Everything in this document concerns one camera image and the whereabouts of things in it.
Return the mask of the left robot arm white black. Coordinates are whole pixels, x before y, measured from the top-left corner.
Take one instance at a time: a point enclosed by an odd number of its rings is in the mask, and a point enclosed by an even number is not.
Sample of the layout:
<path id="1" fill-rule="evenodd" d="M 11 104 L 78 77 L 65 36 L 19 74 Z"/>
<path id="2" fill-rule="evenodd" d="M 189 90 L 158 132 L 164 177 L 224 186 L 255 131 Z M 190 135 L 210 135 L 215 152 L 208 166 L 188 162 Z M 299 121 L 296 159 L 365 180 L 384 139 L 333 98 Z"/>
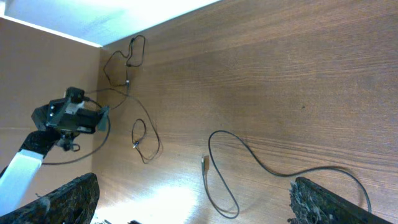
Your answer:
<path id="1" fill-rule="evenodd" d="M 52 100 L 32 113 L 37 130 L 28 134 L 1 175 L 1 215 L 16 210 L 30 183 L 54 146 L 77 152 L 80 134 L 110 128 L 109 106 L 82 96 Z"/>

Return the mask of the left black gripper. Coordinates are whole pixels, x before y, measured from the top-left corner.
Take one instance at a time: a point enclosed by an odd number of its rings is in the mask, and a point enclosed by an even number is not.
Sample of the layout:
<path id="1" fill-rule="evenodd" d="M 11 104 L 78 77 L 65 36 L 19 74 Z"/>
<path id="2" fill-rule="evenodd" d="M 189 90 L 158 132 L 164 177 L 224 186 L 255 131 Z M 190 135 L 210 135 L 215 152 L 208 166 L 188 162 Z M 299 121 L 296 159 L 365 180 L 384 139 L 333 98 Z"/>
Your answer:
<path id="1" fill-rule="evenodd" d="M 98 131 L 105 131 L 110 107 L 105 106 L 99 111 L 84 109 L 84 102 L 72 103 L 70 98 L 50 101 L 38 107 L 32 113 L 32 120 L 37 129 L 55 129 L 63 132 L 93 134 L 96 126 Z"/>

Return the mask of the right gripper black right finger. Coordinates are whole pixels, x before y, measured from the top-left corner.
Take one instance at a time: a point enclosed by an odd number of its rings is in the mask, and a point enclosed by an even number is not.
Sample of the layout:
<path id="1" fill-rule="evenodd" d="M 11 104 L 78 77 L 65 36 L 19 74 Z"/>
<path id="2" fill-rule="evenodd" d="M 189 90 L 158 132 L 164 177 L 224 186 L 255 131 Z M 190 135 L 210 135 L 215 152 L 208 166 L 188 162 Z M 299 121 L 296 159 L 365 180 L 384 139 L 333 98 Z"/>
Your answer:
<path id="1" fill-rule="evenodd" d="M 295 216 L 289 223 L 389 224 L 305 177 L 297 177 L 290 185 L 290 207 Z"/>

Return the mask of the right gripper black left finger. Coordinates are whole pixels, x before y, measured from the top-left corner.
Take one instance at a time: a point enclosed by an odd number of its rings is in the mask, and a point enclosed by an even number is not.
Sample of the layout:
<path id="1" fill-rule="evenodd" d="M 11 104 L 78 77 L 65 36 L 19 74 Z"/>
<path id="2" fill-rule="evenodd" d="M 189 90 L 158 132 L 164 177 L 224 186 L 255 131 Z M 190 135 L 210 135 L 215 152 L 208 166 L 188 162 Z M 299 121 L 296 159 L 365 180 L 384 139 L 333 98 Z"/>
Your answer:
<path id="1" fill-rule="evenodd" d="M 97 176 L 90 172 L 1 216 L 1 223 L 90 223 L 99 198 Z"/>

